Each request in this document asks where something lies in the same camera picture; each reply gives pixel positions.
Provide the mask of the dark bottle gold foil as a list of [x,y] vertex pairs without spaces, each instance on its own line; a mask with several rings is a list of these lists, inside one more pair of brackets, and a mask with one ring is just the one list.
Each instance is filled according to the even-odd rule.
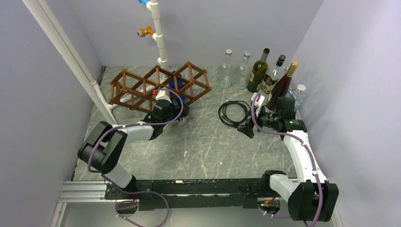
[[276,111],[278,98],[284,97],[285,94],[288,92],[293,74],[295,73],[295,70],[297,69],[298,66],[299,62],[293,61],[289,66],[286,74],[278,81],[278,83],[273,88],[272,92],[270,93],[269,100],[267,102],[267,108],[270,109],[271,111]]

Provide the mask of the clear glass bottle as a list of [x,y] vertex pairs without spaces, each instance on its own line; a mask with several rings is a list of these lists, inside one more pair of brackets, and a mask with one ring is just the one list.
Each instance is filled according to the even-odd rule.
[[251,53],[249,51],[245,51],[242,60],[234,68],[232,85],[238,89],[243,89],[246,87],[247,78],[250,70],[248,66],[250,56]]
[[231,49],[226,49],[225,50],[225,56],[222,61],[222,63],[218,66],[217,70],[217,84],[221,88],[227,88],[231,86],[232,79],[231,79],[231,56],[232,56],[232,50]]

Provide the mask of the clear bottle black cap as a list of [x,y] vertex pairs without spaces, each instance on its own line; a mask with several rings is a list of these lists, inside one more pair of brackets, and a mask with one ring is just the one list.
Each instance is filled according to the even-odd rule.
[[282,54],[275,65],[269,66],[261,86],[261,90],[265,94],[270,94],[275,84],[285,75],[285,68],[283,67],[285,59],[285,55]]

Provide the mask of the olive green bottle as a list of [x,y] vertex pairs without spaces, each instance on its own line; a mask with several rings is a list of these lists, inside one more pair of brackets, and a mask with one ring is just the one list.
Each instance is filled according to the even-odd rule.
[[267,57],[270,53],[269,48],[264,48],[260,60],[256,61],[250,72],[249,80],[247,83],[247,90],[251,93],[259,92],[263,79],[265,78],[266,72],[268,70],[268,64],[266,62]]

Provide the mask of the blue labelled clear bottle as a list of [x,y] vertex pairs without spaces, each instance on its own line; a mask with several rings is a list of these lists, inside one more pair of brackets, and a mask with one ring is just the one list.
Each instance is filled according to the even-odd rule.
[[299,84],[299,85],[296,86],[296,88],[294,88],[292,90],[289,90],[285,94],[285,97],[294,98],[294,100],[295,100],[295,105],[294,105],[295,112],[299,109],[300,105],[307,98],[305,90],[306,90],[306,86],[303,85],[303,84]]

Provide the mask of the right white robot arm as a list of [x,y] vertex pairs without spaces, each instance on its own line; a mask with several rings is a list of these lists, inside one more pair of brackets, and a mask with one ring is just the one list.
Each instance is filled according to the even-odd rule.
[[296,119],[293,108],[295,100],[280,97],[278,110],[263,111],[264,96],[254,93],[245,124],[238,131],[253,138],[253,128],[269,135],[279,135],[290,152],[297,175],[293,182],[283,171],[267,170],[260,181],[243,187],[247,196],[260,197],[279,195],[288,205],[289,218],[303,221],[307,227],[317,222],[330,221],[339,196],[337,184],[330,183],[320,170],[308,141],[307,128],[302,120]]

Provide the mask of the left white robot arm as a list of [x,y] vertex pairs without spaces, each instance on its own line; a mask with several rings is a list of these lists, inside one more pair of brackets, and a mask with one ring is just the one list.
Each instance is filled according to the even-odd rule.
[[129,125],[111,125],[99,122],[78,150],[78,158],[92,170],[117,185],[117,192],[125,199],[138,190],[135,176],[119,163],[124,145],[137,141],[154,140],[164,127],[189,113],[187,104],[174,101],[157,101],[142,121]]

